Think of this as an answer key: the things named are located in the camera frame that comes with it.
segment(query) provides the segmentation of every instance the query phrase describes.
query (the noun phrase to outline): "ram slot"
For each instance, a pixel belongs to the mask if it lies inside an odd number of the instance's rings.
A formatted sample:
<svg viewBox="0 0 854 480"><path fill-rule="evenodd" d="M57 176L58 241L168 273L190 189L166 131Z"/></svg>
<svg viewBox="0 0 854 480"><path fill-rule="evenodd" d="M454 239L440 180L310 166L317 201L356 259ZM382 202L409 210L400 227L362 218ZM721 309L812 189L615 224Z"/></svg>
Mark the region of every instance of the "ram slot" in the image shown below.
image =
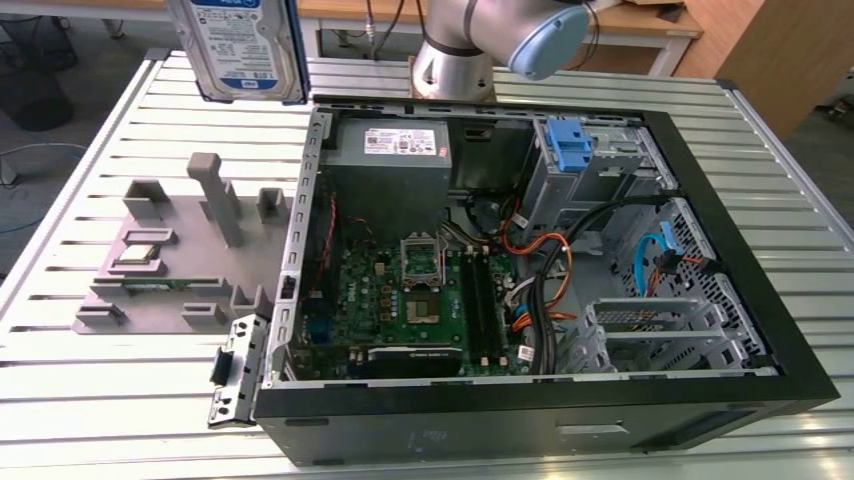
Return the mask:
<svg viewBox="0 0 854 480"><path fill-rule="evenodd" d="M489 272L489 257L478 255L473 261L480 319L481 357L497 361L501 356L501 336L494 312L494 284Z"/></svg>
<svg viewBox="0 0 854 480"><path fill-rule="evenodd" d="M462 294L462 309L465 311L465 328L468 330L468 356L472 362L482 356L482 334L480 324L480 306L477 300L477 283L474 281L473 255L464 255L460 262L460 283Z"/></svg>

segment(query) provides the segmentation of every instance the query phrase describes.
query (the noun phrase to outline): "hard drive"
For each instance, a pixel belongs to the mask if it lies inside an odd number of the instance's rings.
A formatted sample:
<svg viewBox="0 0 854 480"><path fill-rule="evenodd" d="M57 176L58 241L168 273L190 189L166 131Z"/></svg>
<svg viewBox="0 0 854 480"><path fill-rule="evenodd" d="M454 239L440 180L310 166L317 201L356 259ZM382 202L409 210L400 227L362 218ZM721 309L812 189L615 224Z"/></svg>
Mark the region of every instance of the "hard drive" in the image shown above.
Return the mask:
<svg viewBox="0 0 854 480"><path fill-rule="evenodd" d="M304 104L308 71L294 0L166 0L205 100Z"/></svg>

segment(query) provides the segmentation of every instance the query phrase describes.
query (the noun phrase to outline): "blue cable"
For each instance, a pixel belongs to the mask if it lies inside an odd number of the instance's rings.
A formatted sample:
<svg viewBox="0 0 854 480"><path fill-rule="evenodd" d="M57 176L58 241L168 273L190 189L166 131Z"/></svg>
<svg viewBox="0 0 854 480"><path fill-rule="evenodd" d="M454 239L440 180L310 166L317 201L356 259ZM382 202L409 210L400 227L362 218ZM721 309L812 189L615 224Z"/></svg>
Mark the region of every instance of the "blue cable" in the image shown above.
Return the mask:
<svg viewBox="0 0 854 480"><path fill-rule="evenodd" d="M661 248L667 248L667 241L660 233L647 233L640 237L637 242L637 250L635 250L635 286L637 288L637 295L645 297L645 278L643 276L643 257L645 256L645 246L655 240Z"/></svg>
<svg viewBox="0 0 854 480"><path fill-rule="evenodd" d="M3 233L11 233L11 232L17 232L18 230L22 230L25 228L31 227L33 225L37 225L38 222L43 220L43 217L37 218L35 220L33 220L31 222L29 222L26 225L19 225L17 227L11 227L11 228L6 228L5 230L0 230L0 235L2 235Z"/></svg>

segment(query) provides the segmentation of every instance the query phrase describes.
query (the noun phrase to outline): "slotted aluminum table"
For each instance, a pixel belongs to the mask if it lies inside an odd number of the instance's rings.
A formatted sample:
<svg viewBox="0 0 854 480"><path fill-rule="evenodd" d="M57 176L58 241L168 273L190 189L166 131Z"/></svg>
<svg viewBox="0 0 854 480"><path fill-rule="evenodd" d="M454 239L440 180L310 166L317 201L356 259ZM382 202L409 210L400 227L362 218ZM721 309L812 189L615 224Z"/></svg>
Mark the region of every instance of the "slotted aluminum table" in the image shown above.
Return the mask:
<svg viewBox="0 0 854 480"><path fill-rule="evenodd" d="M408 94L404 63L322 59L309 70L316 94ZM592 73L533 84L501 69L494 85L500 102L669 112L843 397L687 452L418 464L382 475L428 477L442 468L456 478L851 478L854 237L740 94L707 80ZM205 103L180 52L142 63L0 289L0 467L13 468L0 477L298 472L260 429L205 428L224 336L78 336L69 327L126 213L130 179L153 177L170 195L197 195L185 162L213 151L238 194L266 186L292 193L309 110ZM322 472L380 475L357 471Z"/></svg>

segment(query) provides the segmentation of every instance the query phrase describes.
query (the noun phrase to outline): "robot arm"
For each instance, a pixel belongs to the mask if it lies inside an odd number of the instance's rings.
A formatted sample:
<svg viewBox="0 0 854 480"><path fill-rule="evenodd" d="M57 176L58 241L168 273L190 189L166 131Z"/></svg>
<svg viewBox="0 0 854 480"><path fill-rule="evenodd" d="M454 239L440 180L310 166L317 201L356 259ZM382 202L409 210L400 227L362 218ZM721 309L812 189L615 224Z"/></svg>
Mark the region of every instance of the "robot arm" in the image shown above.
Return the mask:
<svg viewBox="0 0 854 480"><path fill-rule="evenodd" d="M587 32L584 0L436 0L412 69L422 98L478 101L492 64L548 77ZM205 100L308 100L296 0L166 0Z"/></svg>
<svg viewBox="0 0 854 480"><path fill-rule="evenodd" d="M580 2L433 2L412 68L414 91L424 98L482 100L492 93L493 60L541 80L575 54L587 20Z"/></svg>

